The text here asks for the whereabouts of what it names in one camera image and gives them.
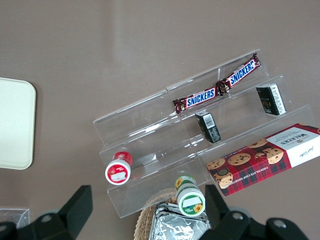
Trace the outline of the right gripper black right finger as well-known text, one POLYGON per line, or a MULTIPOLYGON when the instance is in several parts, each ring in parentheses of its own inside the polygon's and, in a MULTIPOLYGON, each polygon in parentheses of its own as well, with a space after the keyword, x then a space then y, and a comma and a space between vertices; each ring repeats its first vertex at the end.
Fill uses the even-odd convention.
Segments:
POLYGON ((239 210, 230 210, 215 185, 205 186, 205 212, 211 229, 201 240, 307 240, 292 221, 269 218, 263 225, 239 210))

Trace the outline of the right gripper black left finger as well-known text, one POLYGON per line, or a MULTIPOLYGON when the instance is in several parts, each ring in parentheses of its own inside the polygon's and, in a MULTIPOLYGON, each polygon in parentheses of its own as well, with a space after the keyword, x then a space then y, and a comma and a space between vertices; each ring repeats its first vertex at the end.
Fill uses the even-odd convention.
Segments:
POLYGON ((93 212, 92 187, 82 185, 57 212, 41 215, 17 228, 12 221, 0 223, 2 240, 75 240, 93 212))

